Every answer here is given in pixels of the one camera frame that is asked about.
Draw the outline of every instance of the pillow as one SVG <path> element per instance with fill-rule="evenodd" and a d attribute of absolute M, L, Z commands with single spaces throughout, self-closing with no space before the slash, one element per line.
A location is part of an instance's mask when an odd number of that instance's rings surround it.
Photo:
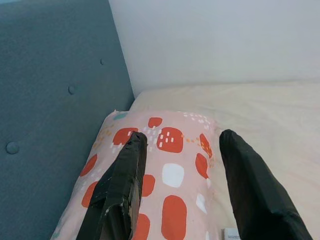
<path fill-rule="evenodd" d="M 216 124 L 190 112 L 111 113 L 103 122 L 88 161 L 51 240 L 75 240 L 95 186 L 133 131 L 147 136 L 142 199 L 134 240 L 214 240 L 208 216 L 210 168 Z"/>

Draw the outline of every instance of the headboard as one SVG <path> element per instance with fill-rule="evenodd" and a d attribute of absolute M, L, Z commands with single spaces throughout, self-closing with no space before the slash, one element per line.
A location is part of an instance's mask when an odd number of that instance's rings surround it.
<path fill-rule="evenodd" d="M 0 239 L 47 240 L 134 100 L 108 0 L 0 0 Z"/>

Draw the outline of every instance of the white bedsheet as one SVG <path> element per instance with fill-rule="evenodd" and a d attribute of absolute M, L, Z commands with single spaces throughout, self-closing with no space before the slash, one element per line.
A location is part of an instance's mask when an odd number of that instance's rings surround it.
<path fill-rule="evenodd" d="M 202 85 L 142 92 L 131 111 L 177 110 L 214 118 L 241 135 L 265 160 L 320 240 L 320 82 Z M 212 169 L 212 216 L 236 227 L 219 147 Z"/>

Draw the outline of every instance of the bedding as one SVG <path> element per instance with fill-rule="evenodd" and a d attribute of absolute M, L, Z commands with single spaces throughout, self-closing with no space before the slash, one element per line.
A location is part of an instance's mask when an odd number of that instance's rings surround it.
<path fill-rule="evenodd" d="M 313 239 L 320 239 L 320 82 L 216 84 L 142 92 L 130 111 L 197 112 L 219 131 L 240 134 L 285 187 Z M 210 169 L 208 212 L 218 229 L 235 228 L 219 146 Z"/>
<path fill-rule="evenodd" d="M 177 111 L 115 111 L 104 120 L 51 240 L 76 239 L 96 184 L 133 131 L 148 140 L 133 240 L 217 240 L 208 209 L 216 124 L 205 115 Z"/>

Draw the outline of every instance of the black object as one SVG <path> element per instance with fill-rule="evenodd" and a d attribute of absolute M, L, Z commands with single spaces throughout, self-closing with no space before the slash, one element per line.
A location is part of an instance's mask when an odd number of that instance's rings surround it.
<path fill-rule="evenodd" d="M 287 191 L 250 145 L 225 130 L 220 151 L 241 240 L 312 240 Z"/>
<path fill-rule="evenodd" d="M 76 240 L 130 240 L 146 168 L 147 137 L 133 132 L 94 188 Z"/>

